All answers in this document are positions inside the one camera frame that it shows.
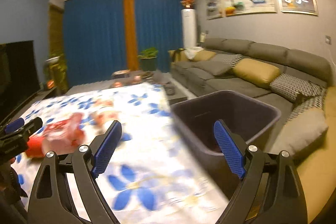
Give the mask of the grey plastic trash bin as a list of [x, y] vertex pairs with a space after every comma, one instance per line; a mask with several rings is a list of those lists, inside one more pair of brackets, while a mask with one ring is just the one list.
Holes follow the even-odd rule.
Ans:
[[247, 144], [263, 149], [281, 111], [264, 102], [231, 90], [221, 90], [171, 106], [175, 128], [195, 160], [227, 198], [239, 179], [230, 168], [214, 136], [214, 124], [223, 120], [231, 133]]

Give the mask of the red cup at left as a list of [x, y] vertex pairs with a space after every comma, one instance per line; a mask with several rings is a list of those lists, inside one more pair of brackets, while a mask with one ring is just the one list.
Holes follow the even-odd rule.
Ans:
[[42, 150], [42, 135], [33, 135], [27, 143], [28, 149], [25, 154], [28, 158], [43, 158], [45, 153]]

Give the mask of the red crumpled plastic bag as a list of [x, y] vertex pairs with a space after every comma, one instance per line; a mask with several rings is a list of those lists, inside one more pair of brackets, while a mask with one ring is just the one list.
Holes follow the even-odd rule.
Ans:
[[80, 128], [83, 113], [73, 113], [68, 119], [46, 125], [42, 135], [42, 151], [57, 155], [73, 153], [84, 143], [85, 133]]

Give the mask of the black television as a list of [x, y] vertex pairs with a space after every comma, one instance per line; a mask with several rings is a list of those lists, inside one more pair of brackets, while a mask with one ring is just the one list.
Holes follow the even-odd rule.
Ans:
[[40, 90], [32, 40], [1, 45], [1, 121]]

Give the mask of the beige grey cushion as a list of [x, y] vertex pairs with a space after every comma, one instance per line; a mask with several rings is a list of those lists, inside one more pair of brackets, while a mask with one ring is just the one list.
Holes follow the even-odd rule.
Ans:
[[293, 159], [302, 161], [321, 146], [328, 128], [322, 109], [308, 109], [284, 125], [270, 153], [286, 150]]

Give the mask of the plant on stand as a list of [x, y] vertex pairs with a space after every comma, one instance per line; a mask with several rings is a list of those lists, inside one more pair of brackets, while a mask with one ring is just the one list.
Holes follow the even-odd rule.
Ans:
[[67, 65], [64, 53], [52, 54], [44, 63], [46, 77], [46, 88], [56, 88], [59, 94], [66, 94], [68, 91]]

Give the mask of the strawberry print paper cup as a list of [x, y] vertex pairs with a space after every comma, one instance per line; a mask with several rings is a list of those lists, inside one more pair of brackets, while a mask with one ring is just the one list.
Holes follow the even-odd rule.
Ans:
[[100, 133], [106, 132], [114, 120], [118, 119], [118, 112], [112, 106], [104, 106], [92, 113], [95, 127]]

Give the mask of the blue floral white tablecloth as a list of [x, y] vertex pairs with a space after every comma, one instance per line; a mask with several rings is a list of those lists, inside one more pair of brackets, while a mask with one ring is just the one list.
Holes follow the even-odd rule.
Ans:
[[44, 125], [83, 113], [84, 143], [100, 132], [92, 113], [112, 100], [122, 137], [97, 184], [121, 223], [215, 223], [228, 199], [201, 169], [174, 128], [163, 88], [138, 84], [114, 89], [83, 86], [72, 95], [33, 103], [21, 117]]

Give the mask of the black white patterned pillow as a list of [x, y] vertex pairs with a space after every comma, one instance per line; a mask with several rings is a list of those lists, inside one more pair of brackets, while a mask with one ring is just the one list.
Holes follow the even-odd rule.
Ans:
[[315, 97], [322, 94], [325, 88], [308, 80], [303, 80], [285, 73], [280, 74], [269, 85], [270, 90], [294, 103], [299, 95]]

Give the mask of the grey sectional sofa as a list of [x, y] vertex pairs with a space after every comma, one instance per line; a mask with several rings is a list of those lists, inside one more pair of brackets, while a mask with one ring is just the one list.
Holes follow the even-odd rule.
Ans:
[[323, 109], [332, 82], [327, 59], [251, 40], [209, 38], [169, 56], [172, 77], [196, 96], [236, 91], [280, 109], [285, 121]]

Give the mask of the large mustard cushion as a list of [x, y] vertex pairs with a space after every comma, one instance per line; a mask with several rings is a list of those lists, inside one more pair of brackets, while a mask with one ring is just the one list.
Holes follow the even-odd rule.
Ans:
[[233, 72], [238, 78], [264, 89], [281, 74], [278, 67], [253, 59], [242, 59]]

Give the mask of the dark coffee table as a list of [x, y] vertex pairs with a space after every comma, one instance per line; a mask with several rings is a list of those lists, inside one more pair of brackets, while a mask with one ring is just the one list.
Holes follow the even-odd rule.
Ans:
[[148, 83], [158, 91], [163, 88], [170, 105], [187, 100], [187, 95], [181, 91], [165, 74], [160, 70], [155, 71], [116, 71], [112, 73], [112, 88], [130, 86], [141, 83]]

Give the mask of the grey flat cushion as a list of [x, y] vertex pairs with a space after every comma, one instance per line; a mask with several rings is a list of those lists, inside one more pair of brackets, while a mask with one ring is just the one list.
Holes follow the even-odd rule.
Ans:
[[231, 66], [219, 61], [199, 61], [194, 63], [193, 67], [203, 69], [213, 76], [222, 76], [231, 70]]

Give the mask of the far patterned pillow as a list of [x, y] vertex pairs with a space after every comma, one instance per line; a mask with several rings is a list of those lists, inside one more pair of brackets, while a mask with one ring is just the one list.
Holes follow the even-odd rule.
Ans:
[[239, 63], [243, 59], [243, 55], [236, 54], [236, 55], [229, 55], [229, 54], [216, 54], [212, 61], [218, 61], [229, 65], [231, 68], [234, 68], [237, 63]]

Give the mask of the blue curtain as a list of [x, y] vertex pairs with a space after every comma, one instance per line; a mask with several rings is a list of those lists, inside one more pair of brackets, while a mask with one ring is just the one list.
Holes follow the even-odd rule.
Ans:
[[[169, 51], [183, 46], [181, 0], [134, 0], [138, 54], [158, 50], [157, 67], [170, 70]], [[110, 79], [128, 69], [123, 0], [68, 0], [63, 16], [70, 86]]]

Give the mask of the orange curtain strip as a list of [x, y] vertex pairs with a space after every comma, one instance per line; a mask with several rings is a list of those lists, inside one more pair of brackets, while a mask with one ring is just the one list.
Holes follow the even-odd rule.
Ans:
[[126, 62], [131, 71], [139, 69], [134, 4], [134, 0], [123, 0]]

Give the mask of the small mustard cushion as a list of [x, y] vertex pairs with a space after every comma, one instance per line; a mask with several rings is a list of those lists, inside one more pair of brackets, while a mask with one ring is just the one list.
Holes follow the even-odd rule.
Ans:
[[208, 61], [212, 59], [215, 55], [216, 53], [213, 51], [202, 50], [196, 53], [193, 58], [193, 62]]

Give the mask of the potted green plant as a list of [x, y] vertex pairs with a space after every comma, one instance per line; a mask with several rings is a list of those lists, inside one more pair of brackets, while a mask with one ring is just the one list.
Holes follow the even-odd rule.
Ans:
[[158, 50], [155, 47], [147, 48], [138, 54], [139, 66], [143, 71], [155, 71], [157, 69]]

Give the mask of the white cloth on sofa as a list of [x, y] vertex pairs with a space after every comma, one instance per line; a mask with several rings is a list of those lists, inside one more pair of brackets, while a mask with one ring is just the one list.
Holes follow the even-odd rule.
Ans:
[[188, 47], [183, 50], [188, 60], [193, 60], [194, 57], [203, 50], [202, 47]]

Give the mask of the white standing air conditioner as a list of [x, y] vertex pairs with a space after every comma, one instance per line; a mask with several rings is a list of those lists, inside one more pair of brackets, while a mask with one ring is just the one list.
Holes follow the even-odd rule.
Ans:
[[182, 28], [184, 48], [195, 47], [197, 45], [197, 21], [194, 9], [183, 9]]

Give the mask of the left small painting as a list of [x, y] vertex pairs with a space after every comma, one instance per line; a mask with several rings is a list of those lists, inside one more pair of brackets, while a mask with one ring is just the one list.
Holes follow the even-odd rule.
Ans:
[[222, 0], [206, 0], [207, 20], [221, 18], [222, 16]]

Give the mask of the flower arrangement on conditioner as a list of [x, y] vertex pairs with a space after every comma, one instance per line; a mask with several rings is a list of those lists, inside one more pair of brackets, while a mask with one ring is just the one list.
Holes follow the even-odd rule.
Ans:
[[181, 0], [181, 5], [184, 9], [192, 9], [195, 5], [195, 0]]

